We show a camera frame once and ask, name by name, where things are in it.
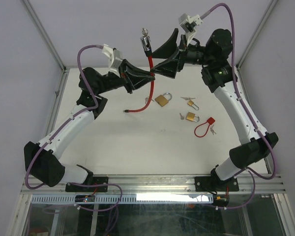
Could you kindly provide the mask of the small brass padlock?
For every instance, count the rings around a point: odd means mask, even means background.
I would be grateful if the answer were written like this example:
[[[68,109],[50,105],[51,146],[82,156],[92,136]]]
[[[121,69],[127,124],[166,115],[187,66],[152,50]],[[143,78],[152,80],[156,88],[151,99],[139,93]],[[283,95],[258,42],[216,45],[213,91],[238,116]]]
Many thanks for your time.
[[[195,99],[195,98],[193,98],[193,97],[181,97],[181,98],[184,99],[185,101],[187,101],[187,105],[189,105],[190,107],[192,107],[196,111],[198,111],[200,109],[193,101],[193,99]]]

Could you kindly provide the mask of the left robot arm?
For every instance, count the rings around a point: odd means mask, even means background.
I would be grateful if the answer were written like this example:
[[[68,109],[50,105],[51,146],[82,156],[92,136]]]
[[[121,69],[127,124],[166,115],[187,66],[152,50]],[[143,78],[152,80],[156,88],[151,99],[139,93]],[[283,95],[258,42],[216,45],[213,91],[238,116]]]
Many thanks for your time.
[[[139,69],[125,59],[117,73],[102,75],[91,67],[82,69],[79,81],[82,92],[65,122],[39,142],[28,142],[24,147],[26,187],[31,190],[39,188],[29,184],[29,176],[34,176],[49,187],[75,183],[83,191],[90,190],[94,183],[93,172],[81,165],[62,164],[63,152],[103,112],[108,100],[101,94],[121,87],[132,93],[154,80],[149,71]]]

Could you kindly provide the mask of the silver keys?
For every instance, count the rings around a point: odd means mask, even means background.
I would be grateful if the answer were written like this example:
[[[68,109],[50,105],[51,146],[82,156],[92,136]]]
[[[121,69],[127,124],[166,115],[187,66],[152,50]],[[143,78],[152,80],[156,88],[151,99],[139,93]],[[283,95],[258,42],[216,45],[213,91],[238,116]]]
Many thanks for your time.
[[[210,127],[210,131],[211,131],[211,133],[212,133],[212,135],[215,135],[216,134],[216,132],[214,131],[214,125],[212,125],[211,127]]]

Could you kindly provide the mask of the red thin-cable padlock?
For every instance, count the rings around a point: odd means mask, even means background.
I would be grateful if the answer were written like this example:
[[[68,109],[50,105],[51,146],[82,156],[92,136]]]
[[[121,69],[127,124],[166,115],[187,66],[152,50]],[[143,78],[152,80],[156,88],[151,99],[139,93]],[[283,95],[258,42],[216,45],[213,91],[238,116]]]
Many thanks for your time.
[[[194,135],[197,138],[205,137],[215,122],[216,120],[213,117],[208,118],[204,123],[201,123],[195,127]]]

